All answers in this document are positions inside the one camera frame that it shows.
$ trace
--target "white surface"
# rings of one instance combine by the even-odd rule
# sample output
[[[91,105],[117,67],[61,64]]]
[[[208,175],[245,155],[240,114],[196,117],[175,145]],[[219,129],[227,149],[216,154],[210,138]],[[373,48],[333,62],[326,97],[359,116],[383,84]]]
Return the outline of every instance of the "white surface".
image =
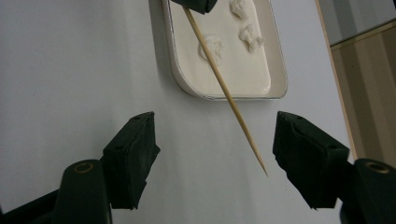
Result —
[[[396,18],[391,0],[319,0],[330,44]]]
[[[114,223],[339,223],[339,210],[309,209],[272,154],[278,110],[348,146],[315,1],[273,7],[288,94],[238,103],[267,178],[227,103],[174,81],[160,0],[1,1],[3,210],[57,189],[68,165],[99,159],[128,118],[153,110],[162,152],[139,209],[113,210]]]

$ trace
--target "white tray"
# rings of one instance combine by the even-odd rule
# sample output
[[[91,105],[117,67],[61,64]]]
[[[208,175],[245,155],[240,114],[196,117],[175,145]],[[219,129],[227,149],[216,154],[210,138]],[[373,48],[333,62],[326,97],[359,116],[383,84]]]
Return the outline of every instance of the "white tray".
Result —
[[[219,0],[210,13],[192,11],[203,35],[215,35],[224,47],[218,67],[234,99],[278,99],[286,94],[288,81],[268,0],[246,0],[249,20],[239,19],[230,10],[230,1]],[[209,63],[199,54],[199,42],[182,7],[163,0],[172,70],[177,84],[187,93],[209,100],[223,100],[224,94]],[[238,37],[252,23],[264,46],[254,53]]]

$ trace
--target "wooden panel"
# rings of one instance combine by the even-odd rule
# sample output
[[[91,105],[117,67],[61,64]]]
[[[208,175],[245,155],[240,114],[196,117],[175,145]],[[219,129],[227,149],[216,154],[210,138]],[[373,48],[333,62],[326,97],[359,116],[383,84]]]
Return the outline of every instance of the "wooden panel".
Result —
[[[396,166],[395,23],[332,47],[358,157],[392,166]]]

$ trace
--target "white wall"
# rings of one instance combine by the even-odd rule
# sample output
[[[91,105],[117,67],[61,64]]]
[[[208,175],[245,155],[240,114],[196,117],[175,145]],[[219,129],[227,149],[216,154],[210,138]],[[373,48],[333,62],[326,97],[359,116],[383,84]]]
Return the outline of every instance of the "white wall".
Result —
[[[392,0],[319,0],[330,44],[396,18]]]

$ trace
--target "circular screw hole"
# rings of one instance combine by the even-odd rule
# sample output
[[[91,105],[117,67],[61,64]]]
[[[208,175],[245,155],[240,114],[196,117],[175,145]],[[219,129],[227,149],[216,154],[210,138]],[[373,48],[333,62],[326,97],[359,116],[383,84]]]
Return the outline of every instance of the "circular screw hole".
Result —
[[[82,174],[88,173],[92,168],[93,168],[92,163],[83,162],[83,163],[80,163],[79,165],[75,166],[74,172],[82,175]]]
[[[376,171],[380,174],[387,174],[389,173],[389,169],[381,164],[369,161],[365,164],[370,170]]]

